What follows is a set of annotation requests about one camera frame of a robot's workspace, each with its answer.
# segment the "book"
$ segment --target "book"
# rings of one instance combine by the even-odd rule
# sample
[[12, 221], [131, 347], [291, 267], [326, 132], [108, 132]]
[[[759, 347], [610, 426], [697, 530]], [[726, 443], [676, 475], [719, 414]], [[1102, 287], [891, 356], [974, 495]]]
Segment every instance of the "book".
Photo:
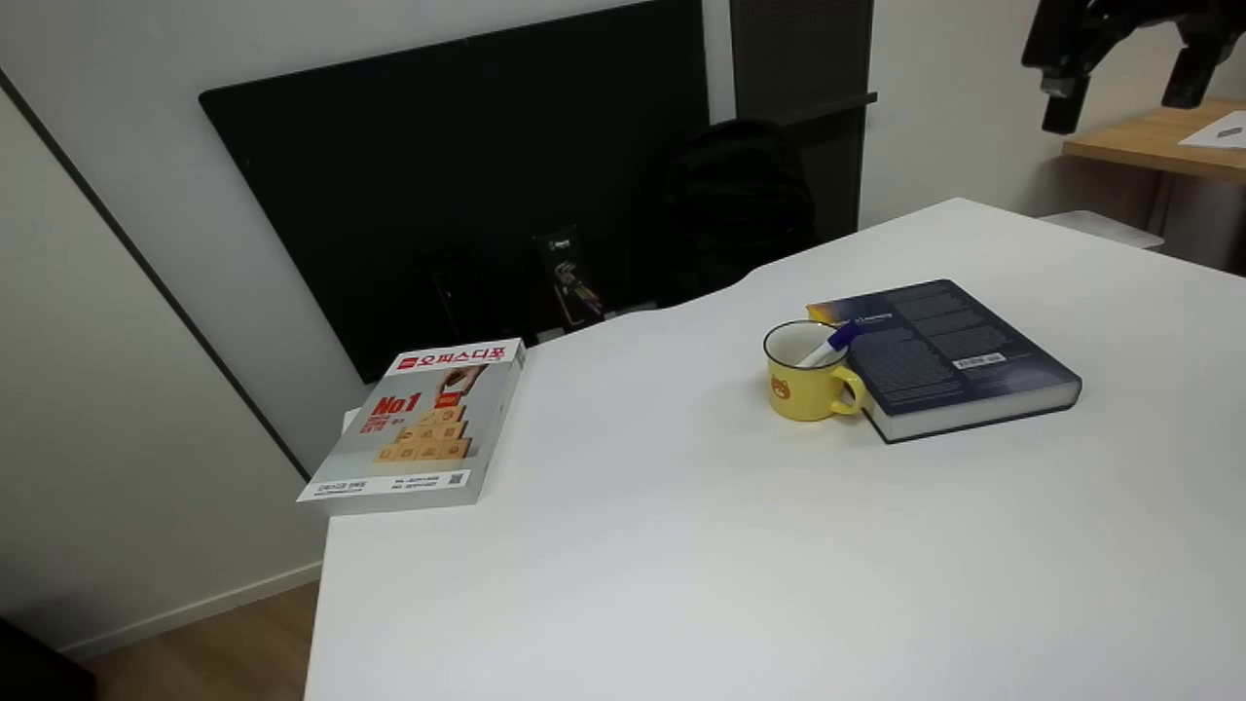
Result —
[[811, 319], [857, 325], [845, 364], [889, 443], [1072, 409], [1081, 392], [1080, 373], [954, 282], [811, 304]]
[[522, 338], [399, 356], [300, 504], [335, 513], [476, 504], [518, 366]]

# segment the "floor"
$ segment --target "floor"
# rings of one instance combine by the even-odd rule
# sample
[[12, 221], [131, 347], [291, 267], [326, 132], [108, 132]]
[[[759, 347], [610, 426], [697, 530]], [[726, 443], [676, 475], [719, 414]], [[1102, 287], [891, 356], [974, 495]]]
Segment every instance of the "floor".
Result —
[[103, 701], [300, 701], [316, 584], [88, 663]]

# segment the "black office chair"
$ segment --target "black office chair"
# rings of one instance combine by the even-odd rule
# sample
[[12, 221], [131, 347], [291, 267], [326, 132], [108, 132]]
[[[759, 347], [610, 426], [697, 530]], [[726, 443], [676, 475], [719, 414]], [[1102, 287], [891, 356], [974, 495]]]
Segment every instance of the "black office chair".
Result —
[[671, 300], [741, 282], [819, 243], [814, 195], [794, 145], [767, 122], [727, 122], [680, 148], [661, 181], [650, 248]]

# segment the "white wall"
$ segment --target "white wall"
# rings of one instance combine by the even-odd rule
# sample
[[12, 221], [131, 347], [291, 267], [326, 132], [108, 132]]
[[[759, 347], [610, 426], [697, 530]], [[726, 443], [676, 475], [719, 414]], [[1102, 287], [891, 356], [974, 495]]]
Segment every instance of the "white wall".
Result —
[[[1022, 68], [1035, 0], [875, 0], [865, 221], [967, 195], [1023, 216], [1093, 205], [1141, 221], [1155, 177], [1054, 161], [1041, 73]], [[1098, 71], [1081, 129], [1159, 104], [1180, 36], [1146, 29]], [[1246, 99], [1246, 47], [1210, 92]]]
[[[0, 68], [316, 467], [364, 380], [196, 99], [610, 4], [627, 0], [0, 0]], [[704, 4], [714, 62], [727, 68], [727, 4]]]
[[0, 92], [0, 621], [88, 652], [316, 574], [300, 475]]

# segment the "mug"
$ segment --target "mug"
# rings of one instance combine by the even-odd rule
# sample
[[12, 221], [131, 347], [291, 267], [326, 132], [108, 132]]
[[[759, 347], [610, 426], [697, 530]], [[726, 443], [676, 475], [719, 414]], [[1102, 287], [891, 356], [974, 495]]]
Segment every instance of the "mug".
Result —
[[771, 357], [771, 404], [785, 421], [857, 417], [868, 401], [861, 373], [841, 356], [804, 366], [830, 327], [794, 319], [767, 331], [765, 349]]

